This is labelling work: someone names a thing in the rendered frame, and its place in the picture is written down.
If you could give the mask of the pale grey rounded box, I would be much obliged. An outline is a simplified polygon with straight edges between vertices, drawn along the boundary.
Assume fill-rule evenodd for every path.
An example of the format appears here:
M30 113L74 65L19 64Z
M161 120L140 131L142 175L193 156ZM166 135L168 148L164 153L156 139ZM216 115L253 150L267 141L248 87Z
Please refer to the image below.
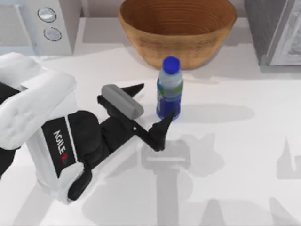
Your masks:
M143 107L133 98L122 96L121 88L115 84L104 85L101 94L106 101L131 120L139 118L144 113Z

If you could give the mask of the blue bottle with blue cap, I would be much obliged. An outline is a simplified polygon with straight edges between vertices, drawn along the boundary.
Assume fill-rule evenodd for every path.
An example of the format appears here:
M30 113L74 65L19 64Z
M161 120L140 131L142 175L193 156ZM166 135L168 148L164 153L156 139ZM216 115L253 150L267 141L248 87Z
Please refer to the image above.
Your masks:
M163 60L157 79L157 116L163 119L170 111L174 111L173 119L181 112L183 76L180 60L168 56Z

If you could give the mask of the brown woven basket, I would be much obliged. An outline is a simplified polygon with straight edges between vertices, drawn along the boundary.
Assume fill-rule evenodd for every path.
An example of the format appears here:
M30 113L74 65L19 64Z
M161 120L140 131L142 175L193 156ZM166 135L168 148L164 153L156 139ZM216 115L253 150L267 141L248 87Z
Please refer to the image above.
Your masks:
M236 19L230 0L123 0L118 19L130 44L149 65L165 57L198 68L223 45Z

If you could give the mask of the round microwave knob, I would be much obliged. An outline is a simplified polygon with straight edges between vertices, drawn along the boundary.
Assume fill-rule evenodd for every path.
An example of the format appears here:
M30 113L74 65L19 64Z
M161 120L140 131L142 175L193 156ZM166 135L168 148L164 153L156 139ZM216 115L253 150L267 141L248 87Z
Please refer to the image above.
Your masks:
M38 10L37 15L40 20L46 23L52 23L56 20L56 13L51 8L41 8Z
M44 37L52 42L57 42L62 38L62 33L54 27L44 29L43 33Z

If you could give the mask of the pale microwave oven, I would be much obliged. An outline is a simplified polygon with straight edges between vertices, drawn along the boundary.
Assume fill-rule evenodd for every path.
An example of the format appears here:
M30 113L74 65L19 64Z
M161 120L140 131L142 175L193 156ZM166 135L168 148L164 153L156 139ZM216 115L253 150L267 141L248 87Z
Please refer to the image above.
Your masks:
M56 20L39 19L41 8L51 8ZM0 0L0 55L17 52L36 56L68 56L75 49L81 0ZM62 38L52 42L44 37L44 29L54 27Z

